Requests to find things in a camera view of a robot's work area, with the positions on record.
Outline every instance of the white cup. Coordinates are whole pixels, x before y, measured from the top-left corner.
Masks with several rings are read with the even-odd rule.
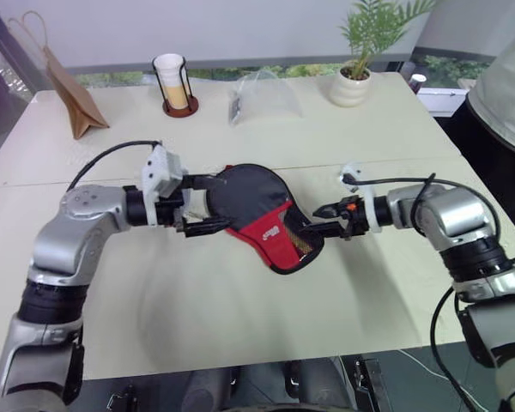
[[[189,102],[185,94],[185,85],[179,73],[183,64],[179,54],[161,54],[153,60],[153,66],[161,81],[162,91],[173,109],[185,109]]]

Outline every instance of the white wall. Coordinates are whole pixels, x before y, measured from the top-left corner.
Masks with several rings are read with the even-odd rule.
[[[498,56],[515,39],[515,0],[442,0],[417,46]]]
[[[145,64],[164,52],[192,62],[347,56],[338,26],[355,1],[0,0],[0,16],[7,21],[38,11],[51,49],[72,68]],[[384,60],[408,56],[426,20],[413,22]]]

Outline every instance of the green leaves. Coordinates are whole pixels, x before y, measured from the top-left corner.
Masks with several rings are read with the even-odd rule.
[[[359,0],[349,11],[346,25],[340,27],[352,54],[359,55],[352,76],[360,76],[373,56],[397,43],[406,34],[406,25],[418,15],[433,9],[435,0]]]

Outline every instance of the clear plastic bag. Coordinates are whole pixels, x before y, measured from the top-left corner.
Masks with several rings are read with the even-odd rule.
[[[282,79],[268,70],[241,77],[231,92],[229,123],[232,126],[259,118],[302,118],[300,102]]]

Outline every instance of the potted plant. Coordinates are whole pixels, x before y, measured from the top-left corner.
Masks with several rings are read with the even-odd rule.
[[[340,27],[355,59],[336,73],[331,100],[345,107],[360,104],[367,97],[372,80],[367,68],[371,60],[397,43],[406,34],[408,23],[430,12],[434,5],[435,0],[409,0],[406,5],[396,1],[360,0],[355,4],[345,25]]]

